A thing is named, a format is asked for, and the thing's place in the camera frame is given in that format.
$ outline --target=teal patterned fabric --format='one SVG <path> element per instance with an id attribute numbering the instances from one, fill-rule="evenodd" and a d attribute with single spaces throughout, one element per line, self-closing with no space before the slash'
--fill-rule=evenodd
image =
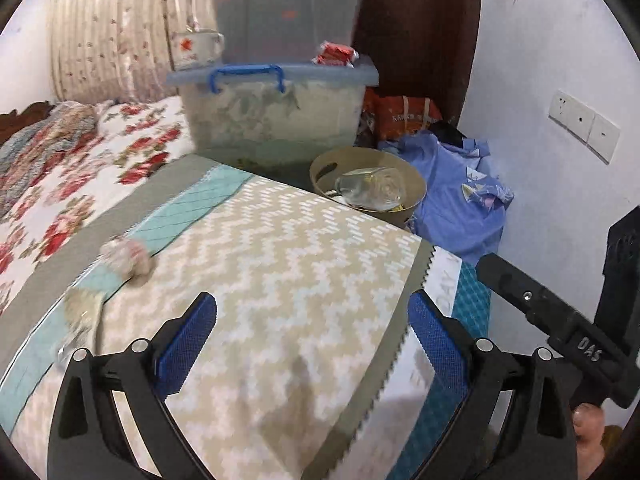
<path id="1" fill-rule="evenodd" d="M 251 177 L 251 173 L 221 164 L 132 227 L 127 236 L 143 241 L 151 254 L 159 253 L 196 220 L 235 194 Z M 96 261 L 72 286 L 104 292 L 104 301 L 107 301 L 123 284 L 121 277 Z M 11 434 L 23 406 L 52 365 L 56 346 L 66 330 L 60 298 L 33 329 L 0 384 L 0 425 L 6 434 Z"/>
<path id="2" fill-rule="evenodd" d="M 452 316 L 462 323 L 473 338 L 486 337 L 489 330 L 491 291 L 476 279 L 476 270 L 462 262 Z M 428 457 L 452 419 L 458 398 L 439 380 L 433 380 L 404 449 L 386 480 L 409 480 Z"/>

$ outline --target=folded blanket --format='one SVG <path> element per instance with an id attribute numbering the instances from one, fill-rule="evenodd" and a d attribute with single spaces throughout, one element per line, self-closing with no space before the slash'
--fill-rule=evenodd
<path id="1" fill-rule="evenodd" d="M 44 121 L 25 128 L 24 134 L 15 134 L 18 139 L 6 150 L 4 147 L 9 143 L 0 150 L 0 216 L 4 216 L 28 187 L 43 179 L 67 154 L 93 139 L 96 124 L 94 107 L 66 101 Z"/>

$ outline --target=red flower pattern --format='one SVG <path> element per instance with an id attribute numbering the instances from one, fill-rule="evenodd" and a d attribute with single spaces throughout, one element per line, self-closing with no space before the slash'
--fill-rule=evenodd
<path id="1" fill-rule="evenodd" d="M 138 115 L 142 110 L 148 109 L 148 105 L 123 105 L 120 108 L 120 113 L 123 117 L 131 117 Z"/>
<path id="2" fill-rule="evenodd" d="M 100 170 L 105 166 L 108 166 L 113 160 L 112 154 L 109 150 L 101 152 L 97 156 L 94 156 L 87 163 L 82 166 L 76 166 L 70 173 L 67 180 L 62 180 L 58 185 L 49 193 L 45 200 L 46 205 L 52 205 L 56 202 L 62 202 L 69 198 L 73 193 L 81 189 L 87 182 L 93 180 Z"/>
<path id="3" fill-rule="evenodd" d="M 42 187 L 36 186 L 30 190 L 27 196 L 18 204 L 18 207 L 14 213 L 12 222 L 20 220 L 24 214 L 33 207 L 33 205 L 40 199 L 42 195 Z"/>
<path id="4" fill-rule="evenodd" d="M 76 146 L 69 152 L 69 155 L 79 152 L 83 148 L 87 147 L 92 140 L 96 139 L 95 131 L 90 131 L 82 134 L 78 139 Z"/>
<path id="5" fill-rule="evenodd" d="M 134 140 L 128 147 L 127 150 L 130 152 L 140 152 L 145 148 L 148 148 L 153 144 L 152 137 L 140 137 L 138 140 Z"/>
<path id="6" fill-rule="evenodd" d="M 160 119 L 147 119 L 141 120 L 137 124 L 127 124 L 124 131 L 126 134 L 132 134 L 138 130 L 144 130 L 145 128 L 151 128 L 152 126 L 156 126 L 160 122 Z"/>
<path id="7" fill-rule="evenodd" d="M 104 141 L 107 138 L 105 134 L 95 135 L 93 132 L 90 132 L 91 136 L 88 137 L 88 142 L 84 142 L 76 146 L 71 152 L 70 155 L 75 155 L 79 157 L 81 160 L 87 156 L 87 154 L 94 149 L 98 144 Z M 78 160 L 74 160 L 74 157 L 70 156 L 65 160 L 65 166 L 76 166 L 78 164 Z"/>
<path id="8" fill-rule="evenodd" d="M 53 168 L 55 168 L 65 158 L 65 152 L 54 152 L 44 163 L 42 171 L 29 184 L 29 187 L 35 186 L 43 178 L 45 178 Z"/>
<path id="9" fill-rule="evenodd" d="M 36 260 L 40 261 L 46 256 L 51 256 L 71 235 L 79 231 L 84 221 L 93 214 L 94 203 L 95 198 L 88 195 L 71 199 L 65 209 L 47 227 Z"/>
<path id="10" fill-rule="evenodd" d="M 118 182 L 121 184 L 135 184 L 140 179 L 148 177 L 152 166 L 154 164 L 161 164 L 168 156 L 169 153 L 167 152 L 156 153 L 144 162 L 134 164 L 130 169 L 120 175 Z"/>
<path id="11" fill-rule="evenodd" d="M 166 144 L 180 137 L 182 132 L 179 128 L 169 128 L 164 134 L 158 137 L 158 144 Z"/>
<path id="12" fill-rule="evenodd" d="M 87 160 L 88 157 L 89 157 L 88 153 L 83 153 L 82 155 L 79 155 L 78 160 L 75 160 L 73 165 L 65 163 L 65 169 L 62 170 L 62 173 L 60 174 L 60 176 L 67 176 L 69 173 L 75 170 L 78 166 L 80 166 L 80 164 L 82 164 L 85 160 Z"/>
<path id="13" fill-rule="evenodd" d="M 24 226 L 18 225 L 13 228 L 7 240 L 0 244 L 0 274 L 7 270 L 9 264 L 14 260 L 13 250 L 24 240 Z"/>

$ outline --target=bed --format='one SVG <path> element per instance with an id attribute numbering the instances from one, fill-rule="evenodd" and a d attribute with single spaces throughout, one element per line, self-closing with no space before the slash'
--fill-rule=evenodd
<path id="1" fill-rule="evenodd" d="M 190 154 L 179 98 L 111 107 L 97 132 L 1 226 L 0 423 L 30 467 L 46 478 L 62 380 L 52 356 L 75 286 L 105 294 L 100 352 L 151 336 L 201 290 L 216 297 L 213 336 L 168 399 L 216 478 L 409 478 L 457 404 L 414 358 L 406 298 L 424 287 L 486 335 L 489 292 L 472 267 L 323 197 Z M 96 260 L 123 232 L 154 254 L 146 283 L 124 283 Z M 139 464 L 155 471 L 116 402 Z M 390 404 L 402 409 L 390 416 Z M 340 445 L 327 446 L 336 432 Z"/>
<path id="2" fill-rule="evenodd" d="M 82 110 L 98 113 L 91 108 Z M 85 139 L 73 139 L 66 150 L 56 151 L 62 158 L 19 188 L 20 196 L 0 225 L 0 239 L 5 240 L 0 246 L 0 313 L 35 267 L 74 233 L 132 193 L 156 166 L 193 151 L 181 108 L 177 96 L 110 107 L 100 115 L 96 130 L 89 129 Z M 4 177 L 7 187 L 15 187 L 25 173 L 23 166 L 36 160 L 29 146 L 44 151 L 45 142 L 34 136 L 22 148 L 23 160 L 10 161 Z"/>

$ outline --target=blue clothing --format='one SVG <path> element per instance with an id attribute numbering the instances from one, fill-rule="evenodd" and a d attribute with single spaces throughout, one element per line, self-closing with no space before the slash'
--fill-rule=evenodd
<path id="1" fill-rule="evenodd" d="M 486 143 L 465 140 L 473 145 L 461 149 L 421 132 L 378 147 L 413 165 L 427 183 L 427 195 L 414 213 L 415 234 L 474 266 L 484 254 L 497 252 L 513 192 L 474 169 L 489 155 Z"/>

